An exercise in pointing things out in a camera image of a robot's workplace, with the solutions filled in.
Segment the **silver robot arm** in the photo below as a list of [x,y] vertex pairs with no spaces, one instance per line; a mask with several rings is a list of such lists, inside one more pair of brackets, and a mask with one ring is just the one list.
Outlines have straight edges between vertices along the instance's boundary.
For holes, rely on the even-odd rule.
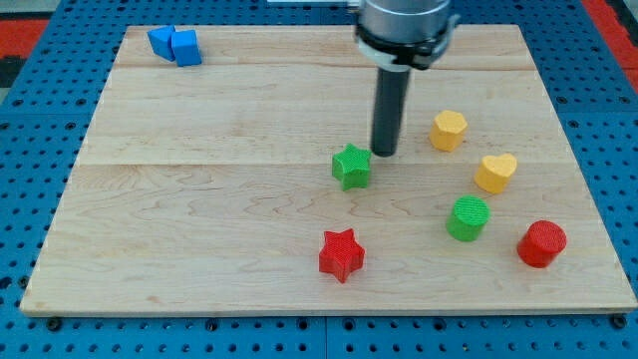
[[424,71],[447,51],[460,16],[452,0],[362,0],[359,51],[388,72]]

